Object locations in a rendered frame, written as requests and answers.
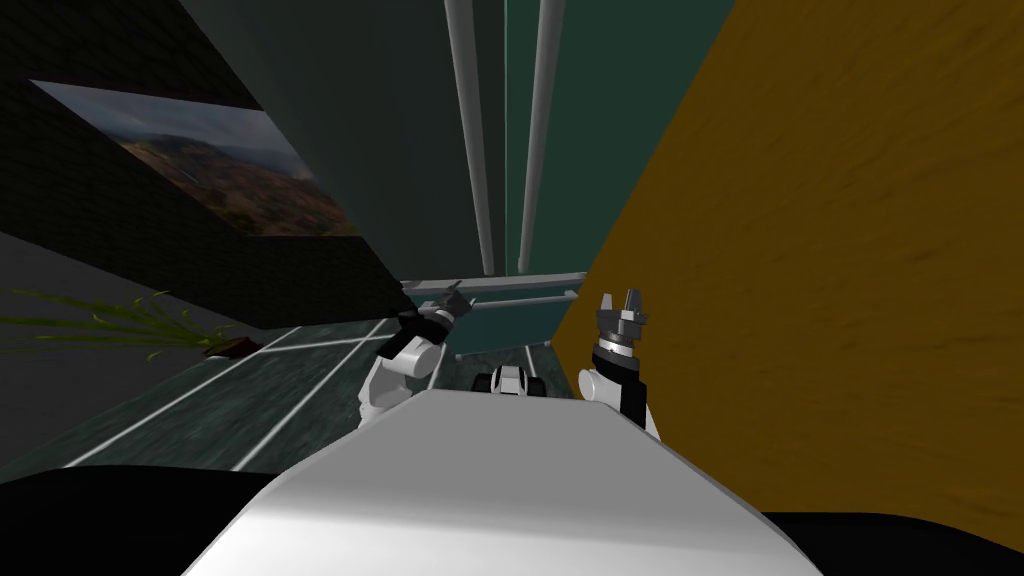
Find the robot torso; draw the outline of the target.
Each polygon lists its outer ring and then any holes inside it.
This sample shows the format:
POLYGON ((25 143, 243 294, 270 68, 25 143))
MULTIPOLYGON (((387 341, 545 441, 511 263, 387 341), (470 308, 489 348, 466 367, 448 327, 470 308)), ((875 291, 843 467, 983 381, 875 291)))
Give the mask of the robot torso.
POLYGON ((823 576, 611 407, 424 390, 273 479, 183 576, 823 576))

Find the green potted plant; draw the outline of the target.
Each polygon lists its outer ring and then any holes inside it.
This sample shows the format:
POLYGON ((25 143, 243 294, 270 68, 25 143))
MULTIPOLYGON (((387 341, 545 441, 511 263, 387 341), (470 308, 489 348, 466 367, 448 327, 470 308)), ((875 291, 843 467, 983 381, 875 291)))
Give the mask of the green potted plant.
POLYGON ((173 315, 157 299, 164 291, 139 297, 129 305, 103 300, 85 301, 54 294, 13 290, 49 303, 86 313, 88 319, 11 316, 0 314, 0 326, 46 329, 41 332, 0 337, 0 354, 68 349, 146 349, 153 361, 169 349, 197 349, 208 359, 242 360, 266 346, 249 336, 232 336, 231 324, 200 326, 186 308, 173 315))

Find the brown wooden cupboard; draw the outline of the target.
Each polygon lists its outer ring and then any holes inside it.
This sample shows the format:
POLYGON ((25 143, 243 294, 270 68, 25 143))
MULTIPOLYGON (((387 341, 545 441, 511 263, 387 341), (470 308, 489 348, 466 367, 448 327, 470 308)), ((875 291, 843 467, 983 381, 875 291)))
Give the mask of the brown wooden cupboard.
POLYGON ((1024 0, 736 0, 553 347, 639 289, 662 440, 764 512, 1024 552, 1024 0))

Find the dark grey fridge door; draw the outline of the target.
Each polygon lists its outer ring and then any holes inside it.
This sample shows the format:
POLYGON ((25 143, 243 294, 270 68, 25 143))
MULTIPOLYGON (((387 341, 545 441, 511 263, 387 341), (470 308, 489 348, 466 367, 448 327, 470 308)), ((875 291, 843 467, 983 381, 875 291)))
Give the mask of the dark grey fridge door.
MULTIPOLYGON (((181 0, 399 280, 482 272, 444 0, 181 0)), ((486 152, 484 31, 473 18, 486 152)))

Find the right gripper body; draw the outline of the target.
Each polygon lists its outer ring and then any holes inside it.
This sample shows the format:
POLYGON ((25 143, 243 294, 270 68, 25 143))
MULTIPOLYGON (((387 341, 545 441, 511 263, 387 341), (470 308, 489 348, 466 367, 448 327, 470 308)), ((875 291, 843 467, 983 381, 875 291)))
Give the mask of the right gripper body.
POLYGON ((647 324, 646 314, 632 310, 599 308, 596 317, 599 338, 625 346, 640 340, 642 327, 647 324))

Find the teal fridge door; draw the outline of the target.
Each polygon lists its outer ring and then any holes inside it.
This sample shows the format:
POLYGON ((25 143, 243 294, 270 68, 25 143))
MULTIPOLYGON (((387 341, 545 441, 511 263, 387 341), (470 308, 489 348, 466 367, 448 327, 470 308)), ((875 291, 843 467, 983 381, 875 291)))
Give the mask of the teal fridge door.
POLYGON ((590 270, 736 0, 566 0, 531 274, 590 270))

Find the landscape picture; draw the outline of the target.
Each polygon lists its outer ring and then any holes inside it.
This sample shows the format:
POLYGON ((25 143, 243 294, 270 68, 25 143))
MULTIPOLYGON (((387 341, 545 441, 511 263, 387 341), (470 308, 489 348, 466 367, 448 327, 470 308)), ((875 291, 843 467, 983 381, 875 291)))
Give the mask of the landscape picture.
POLYGON ((244 234, 359 233, 264 111, 35 84, 244 234))

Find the teal fridge drawer front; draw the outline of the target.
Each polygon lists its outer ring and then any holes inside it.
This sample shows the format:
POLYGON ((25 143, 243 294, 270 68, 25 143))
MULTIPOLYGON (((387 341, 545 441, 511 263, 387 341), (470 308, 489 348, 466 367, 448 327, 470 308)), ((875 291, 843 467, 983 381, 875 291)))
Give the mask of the teal fridge drawer front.
MULTIPOLYGON (((467 298, 505 300, 578 293, 586 274, 489 276, 462 279, 459 291, 467 298)), ((570 302, 510 308, 474 310, 456 321, 446 338, 447 351, 467 355, 543 344, 554 336, 570 302)))

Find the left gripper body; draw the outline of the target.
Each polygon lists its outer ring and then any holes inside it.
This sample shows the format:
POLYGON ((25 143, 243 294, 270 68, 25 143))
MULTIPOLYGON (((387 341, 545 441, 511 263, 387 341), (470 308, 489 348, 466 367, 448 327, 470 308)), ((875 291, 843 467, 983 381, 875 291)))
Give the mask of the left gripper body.
POLYGON ((474 299, 467 299, 458 289, 461 280, 451 284, 436 303, 433 314, 454 323, 456 319, 468 314, 474 306, 474 299))

